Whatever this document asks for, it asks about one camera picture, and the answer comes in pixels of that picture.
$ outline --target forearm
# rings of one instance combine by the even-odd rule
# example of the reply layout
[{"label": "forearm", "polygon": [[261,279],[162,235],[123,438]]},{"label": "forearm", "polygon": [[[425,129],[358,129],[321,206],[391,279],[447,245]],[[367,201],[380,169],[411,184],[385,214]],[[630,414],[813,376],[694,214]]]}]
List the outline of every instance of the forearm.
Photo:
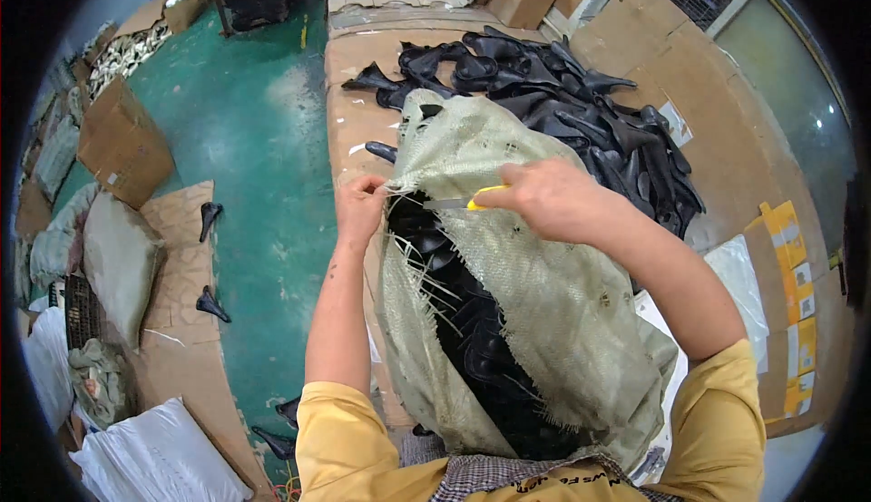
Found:
[{"label": "forearm", "polygon": [[306,383],[332,381],[369,394],[370,359],[363,318],[365,248],[340,242],[330,259],[306,345]]},{"label": "forearm", "polygon": [[650,292],[691,360],[712,356],[746,337],[732,297],[704,259],[626,203],[596,243]]}]

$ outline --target utility knife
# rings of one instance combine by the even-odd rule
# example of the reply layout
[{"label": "utility knife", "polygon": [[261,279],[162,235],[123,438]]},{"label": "utility knife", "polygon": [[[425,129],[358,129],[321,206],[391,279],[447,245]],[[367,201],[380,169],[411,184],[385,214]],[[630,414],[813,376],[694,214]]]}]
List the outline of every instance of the utility knife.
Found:
[{"label": "utility knife", "polygon": [[487,209],[486,207],[481,207],[474,202],[475,196],[481,194],[482,192],[486,192],[487,190],[506,189],[508,186],[510,185],[500,184],[497,187],[487,187],[484,189],[480,189],[473,195],[465,198],[451,198],[450,200],[429,200],[423,203],[423,208],[425,210],[485,210]]}]

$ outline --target green floor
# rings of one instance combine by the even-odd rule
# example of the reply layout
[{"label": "green floor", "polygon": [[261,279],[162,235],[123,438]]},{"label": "green floor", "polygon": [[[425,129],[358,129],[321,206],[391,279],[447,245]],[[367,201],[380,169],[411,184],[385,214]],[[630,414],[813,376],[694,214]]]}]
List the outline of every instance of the green floor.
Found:
[{"label": "green floor", "polygon": [[[308,327],[335,243],[323,15],[323,0],[306,0],[283,24],[224,39],[217,12],[207,11],[129,80],[176,163],[156,195],[215,181],[224,213],[212,231],[213,269],[233,319],[221,325],[226,375],[248,426],[289,436],[274,405],[302,389]],[[76,163],[58,209],[92,179]],[[285,464],[249,439],[269,478],[285,483]]]}]

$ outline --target plaid apron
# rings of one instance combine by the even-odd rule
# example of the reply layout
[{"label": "plaid apron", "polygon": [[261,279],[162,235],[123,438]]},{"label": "plaid apron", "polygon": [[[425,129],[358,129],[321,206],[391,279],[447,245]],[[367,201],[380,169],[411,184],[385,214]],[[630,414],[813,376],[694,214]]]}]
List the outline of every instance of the plaid apron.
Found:
[{"label": "plaid apron", "polygon": [[[431,460],[447,457],[444,443],[435,433],[415,436],[408,432],[400,447],[400,466],[424,464]],[[523,482],[546,475],[557,468],[575,464],[580,460],[591,460],[602,466],[605,472],[616,478],[612,481],[626,483],[652,502],[682,502],[681,497],[637,487],[623,473],[617,463],[604,455],[588,458],[566,458],[563,460],[520,460],[517,458],[488,457],[485,455],[460,455],[448,459],[448,470],[441,483],[430,497],[430,502],[463,502],[474,492],[495,491],[507,486],[517,486],[523,492]]]}]

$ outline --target pile of black saddles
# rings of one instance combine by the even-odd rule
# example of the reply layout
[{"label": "pile of black saddles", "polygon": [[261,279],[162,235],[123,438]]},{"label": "pile of black saddles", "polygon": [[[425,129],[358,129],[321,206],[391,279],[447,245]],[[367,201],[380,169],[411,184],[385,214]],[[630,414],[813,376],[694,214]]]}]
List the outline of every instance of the pile of black saddles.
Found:
[{"label": "pile of black saddles", "polygon": [[[625,107],[609,95],[616,87],[637,85],[584,69],[572,56],[568,39],[547,44],[489,27],[484,31],[436,47],[403,42],[403,80],[390,81],[373,62],[343,88],[373,88],[379,105],[399,110],[415,88],[444,98],[485,92],[529,129],[574,149],[599,183],[683,239],[692,217],[704,213],[705,205],[692,188],[690,165],[669,135],[668,120],[653,106]],[[436,77],[441,61],[455,62],[451,86]],[[427,118],[441,109],[422,108]],[[393,147],[371,141],[366,148],[396,161]],[[504,320],[498,304],[457,256],[438,216],[422,208],[428,199],[423,192],[393,198],[387,225],[414,246],[409,261],[425,266],[435,282],[424,282],[423,290],[438,311],[441,347],[478,402],[520,458],[565,458],[579,446],[602,439],[607,432],[568,431],[545,419],[541,396],[501,334]]]}]

